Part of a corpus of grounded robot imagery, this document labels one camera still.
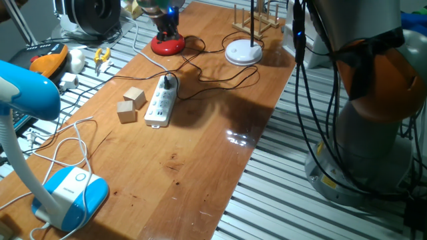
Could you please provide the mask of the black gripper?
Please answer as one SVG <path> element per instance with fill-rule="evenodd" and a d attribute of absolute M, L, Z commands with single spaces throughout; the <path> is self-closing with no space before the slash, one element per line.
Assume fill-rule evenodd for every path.
<path fill-rule="evenodd" d="M 177 32 L 177 26 L 179 25 L 179 8 L 169 7 L 166 13 L 160 13 L 157 17 L 153 18 L 153 22 L 156 24 L 158 33 L 158 41 L 172 41 L 179 40 L 180 34 Z"/>

